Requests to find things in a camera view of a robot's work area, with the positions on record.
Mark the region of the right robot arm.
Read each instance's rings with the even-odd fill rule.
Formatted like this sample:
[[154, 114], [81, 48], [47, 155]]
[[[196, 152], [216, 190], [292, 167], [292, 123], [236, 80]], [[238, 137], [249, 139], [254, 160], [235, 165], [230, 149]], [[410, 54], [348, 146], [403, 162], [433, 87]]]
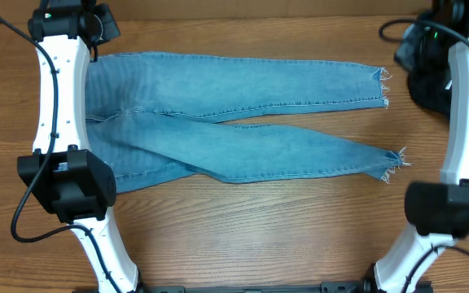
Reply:
[[405, 193], [407, 226], [354, 292], [429, 292], [425, 272], [469, 235], [469, 1], [435, 1], [407, 20], [395, 61], [410, 96], [449, 116], [449, 141], [437, 183], [415, 181]]

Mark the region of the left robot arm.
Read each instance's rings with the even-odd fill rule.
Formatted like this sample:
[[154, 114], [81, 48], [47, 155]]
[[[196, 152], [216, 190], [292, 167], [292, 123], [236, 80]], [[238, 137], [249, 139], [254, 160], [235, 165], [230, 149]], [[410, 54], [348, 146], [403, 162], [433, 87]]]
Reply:
[[143, 292], [142, 277], [116, 225], [116, 179], [92, 153], [85, 125], [85, 80], [97, 47], [120, 31], [107, 4], [43, 1], [28, 21], [40, 65], [40, 108], [32, 154], [17, 171], [44, 210], [82, 245], [99, 292]]

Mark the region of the light blue denim jeans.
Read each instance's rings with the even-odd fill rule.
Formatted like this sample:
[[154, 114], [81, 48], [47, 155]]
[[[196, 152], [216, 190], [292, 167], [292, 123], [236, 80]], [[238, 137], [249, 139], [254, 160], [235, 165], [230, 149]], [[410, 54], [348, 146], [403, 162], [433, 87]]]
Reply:
[[349, 62], [106, 55], [88, 67], [86, 127], [121, 193], [197, 173], [226, 183], [358, 173], [387, 181], [405, 164], [402, 151], [256, 122], [385, 108], [383, 79], [382, 68]]

